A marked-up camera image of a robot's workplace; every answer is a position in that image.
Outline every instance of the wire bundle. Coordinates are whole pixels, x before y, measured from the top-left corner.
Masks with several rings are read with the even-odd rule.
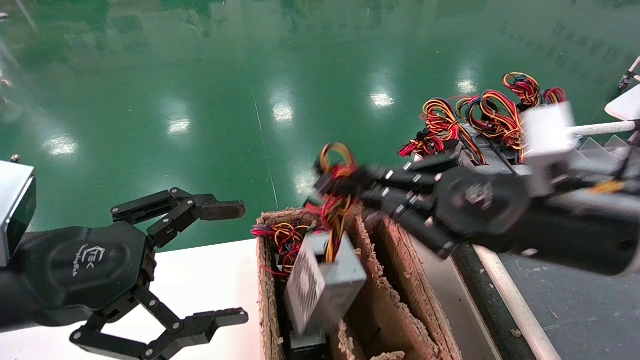
[[[443,150],[444,142],[437,137],[436,134],[425,128],[423,131],[418,131],[415,139],[412,139],[408,144],[402,146],[400,150],[398,150],[398,155],[405,158],[415,153],[420,157],[424,157]]]
[[[510,72],[502,77],[502,84],[520,98],[520,111],[540,105],[540,85],[529,75]]]
[[[551,88],[542,93],[542,100],[545,104],[559,104],[566,101],[566,93],[561,88]]]
[[[486,164],[482,152],[471,139],[471,135],[456,119],[449,101],[435,97],[425,102],[420,118],[425,121],[427,128],[441,140],[460,140],[472,153],[472,161],[476,165]]]
[[[531,76],[522,72],[510,72],[502,77],[502,84],[520,99],[516,104],[506,95],[487,90],[476,96],[457,96],[454,113],[449,101],[434,98],[422,107],[420,118],[426,123],[426,129],[418,132],[416,139],[400,148],[398,155],[409,156],[412,152],[422,157],[443,151],[446,141],[457,139],[465,144],[472,154],[475,165],[485,165],[486,161],[469,133],[460,121],[468,122],[478,133],[493,142],[499,142],[513,149],[515,163],[524,163],[525,139],[520,113],[542,104],[558,104],[566,101],[561,88],[540,91],[540,84]]]
[[[293,271],[307,229],[309,226],[293,226],[286,222],[275,226],[254,225],[251,233],[254,236],[267,238],[269,241],[273,239],[275,249],[282,258],[282,272],[274,271],[264,265],[262,268],[273,275],[288,277]]]
[[[337,152],[342,156],[342,161],[331,163],[330,152]],[[356,163],[353,160],[351,151],[342,143],[331,143],[324,147],[320,153],[318,169],[322,174],[330,174],[332,178],[349,177],[356,170]],[[305,208],[309,213],[319,215],[322,225],[329,230],[329,242],[324,252],[324,261],[333,263],[340,249],[342,235],[346,227],[346,217],[349,209],[353,205],[350,195],[343,196],[330,193],[325,196],[324,204],[317,205],[307,202]]]

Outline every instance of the gray floor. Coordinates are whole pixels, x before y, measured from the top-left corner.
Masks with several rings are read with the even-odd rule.
[[[500,258],[563,360],[640,358],[640,277]]]

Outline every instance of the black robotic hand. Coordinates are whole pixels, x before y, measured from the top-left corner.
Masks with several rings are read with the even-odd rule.
[[[178,318],[149,285],[155,248],[164,247],[198,219],[244,215],[244,203],[220,202],[178,188],[115,206],[114,224],[96,229],[68,227],[26,233],[8,266],[0,268],[0,332],[31,326],[64,326],[87,320],[71,342],[118,359],[170,359],[180,349],[211,341],[219,327],[248,321],[243,309]],[[147,229],[135,224],[162,217]],[[102,334],[141,304],[165,332],[150,344]]]
[[[605,275],[640,269],[634,181],[603,193],[598,188],[610,176],[567,172],[555,193],[534,197],[527,176],[480,174],[460,167],[459,155],[441,152],[403,168],[358,167],[350,176],[321,172],[316,188],[389,216],[442,259],[471,243]]]

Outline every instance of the cardboard box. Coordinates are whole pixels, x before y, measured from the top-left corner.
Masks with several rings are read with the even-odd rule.
[[[315,219],[300,209],[263,213],[258,224],[310,225]],[[367,272],[367,282],[339,328],[330,334],[334,360],[461,360],[438,299],[422,269],[412,239],[386,218],[348,220],[353,247]],[[259,238],[260,331],[264,360],[285,360],[284,290],[262,266],[272,268],[273,248]]]

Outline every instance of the robotic arm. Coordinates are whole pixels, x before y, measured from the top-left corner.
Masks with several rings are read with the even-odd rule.
[[[527,176],[479,174],[441,153],[403,168],[360,167],[350,178],[323,175],[320,193],[352,195],[388,215],[442,259],[472,243],[604,275],[639,266],[639,191],[593,188],[597,174],[566,174],[557,192],[529,193]]]
[[[153,293],[156,248],[162,248],[198,219],[239,218],[244,203],[220,202],[172,188],[115,206],[113,224],[89,229],[25,233],[35,211],[33,168],[0,162],[3,194],[3,252],[0,267],[0,332],[37,325],[86,321],[71,334],[77,346],[118,359],[170,359],[184,347],[211,341],[219,327],[246,323],[243,309],[178,318]],[[134,225],[161,217],[147,229]],[[166,329],[149,344],[102,334],[141,304]]]
[[[316,188],[389,216],[442,259],[471,243],[604,275],[640,270],[640,136],[613,170],[585,166],[568,104],[524,114],[526,166],[486,146],[506,167],[474,167],[459,144],[403,168],[318,166]]]

